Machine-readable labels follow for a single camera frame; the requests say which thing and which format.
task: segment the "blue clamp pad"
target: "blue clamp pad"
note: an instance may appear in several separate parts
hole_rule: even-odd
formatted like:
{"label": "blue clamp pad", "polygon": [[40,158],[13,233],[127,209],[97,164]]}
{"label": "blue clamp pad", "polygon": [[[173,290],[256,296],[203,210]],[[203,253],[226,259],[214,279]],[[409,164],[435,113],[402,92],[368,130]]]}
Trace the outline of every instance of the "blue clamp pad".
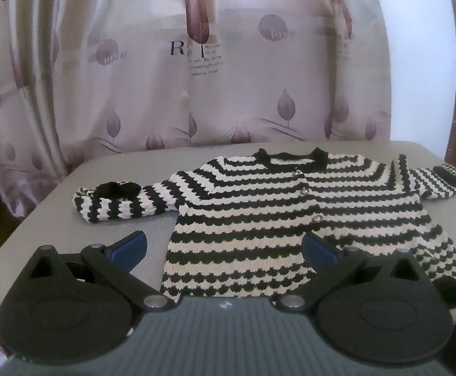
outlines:
{"label": "blue clamp pad", "polygon": [[342,252],[330,246],[315,233],[306,233],[301,242],[301,253],[305,262],[320,274],[339,263]]}
{"label": "blue clamp pad", "polygon": [[148,251],[148,241],[142,231],[135,231],[127,237],[104,249],[104,254],[112,263],[130,273],[144,259]]}

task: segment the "sweater sleeve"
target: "sweater sleeve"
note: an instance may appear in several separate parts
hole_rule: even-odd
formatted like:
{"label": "sweater sleeve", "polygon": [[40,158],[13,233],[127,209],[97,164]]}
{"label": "sweater sleeve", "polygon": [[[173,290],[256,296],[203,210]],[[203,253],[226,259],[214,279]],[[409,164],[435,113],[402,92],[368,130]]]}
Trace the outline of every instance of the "sweater sleeve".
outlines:
{"label": "sweater sleeve", "polygon": [[210,164],[194,171],[177,172],[165,181],[148,186],[119,181],[91,189],[80,188],[72,201],[83,218],[91,223],[178,211],[182,205],[208,196],[214,187],[214,180],[206,172]]}
{"label": "sweater sleeve", "polygon": [[422,198],[440,199],[456,195],[456,168],[452,165],[410,169],[409,176]]}

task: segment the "curtain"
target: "curtain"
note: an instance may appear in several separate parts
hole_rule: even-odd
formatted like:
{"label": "curtain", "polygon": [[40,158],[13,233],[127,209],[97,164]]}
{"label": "curtain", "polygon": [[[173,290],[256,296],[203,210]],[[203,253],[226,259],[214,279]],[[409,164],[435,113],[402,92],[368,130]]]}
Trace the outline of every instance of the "curtain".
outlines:
{"label": "curtain", "polygon": [[23,217],[128,151],[388,140],[390,96],[378,0],[0,0],[0,195]]}

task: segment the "black and white striped sweater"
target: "black and white striped sweater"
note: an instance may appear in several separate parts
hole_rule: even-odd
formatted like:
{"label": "black and white striped sweater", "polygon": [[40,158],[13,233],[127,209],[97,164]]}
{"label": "black and white striped sweater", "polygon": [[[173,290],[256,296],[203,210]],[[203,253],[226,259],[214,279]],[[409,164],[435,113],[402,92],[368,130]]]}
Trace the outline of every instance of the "black and white striped sweater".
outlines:
{"label": "black and white striped sweater", "polygon": [[141,187],[81,188],[73,203],[89,222],[179,211],[162,290],[196,296],[272,296],[314,271],[301,241],[315,232],[337,248],[373,255],[408,248],[448,304],[456,306],[456,249],[422,198],[456,194],[456,168],[408,169],[320,149],[296,156],[218,157],[199,169]]}

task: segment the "sweater neckline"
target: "sweater neckline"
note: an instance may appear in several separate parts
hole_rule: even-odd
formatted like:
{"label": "sweater neckline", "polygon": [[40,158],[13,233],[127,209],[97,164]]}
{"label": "sweater neckline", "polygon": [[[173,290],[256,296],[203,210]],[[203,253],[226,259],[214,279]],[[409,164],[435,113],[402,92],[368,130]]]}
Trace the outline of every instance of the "sweater neckline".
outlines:
{"label": "sweater neckline", "polygon": [[[278,154],[268,154],[265,149],[260,150],[254,154],[256,161],[264,165],[267,169],[275,172],[290,172],[299,169],[302,172],[324,172],[327,169],[327,161],[329,153],[315,148],[310,154],[296,155],[286,152]],[[275,161],[290,161],[289,163],[275,163]],[[292,161],[309,161],[306,163],[292,163]]]}

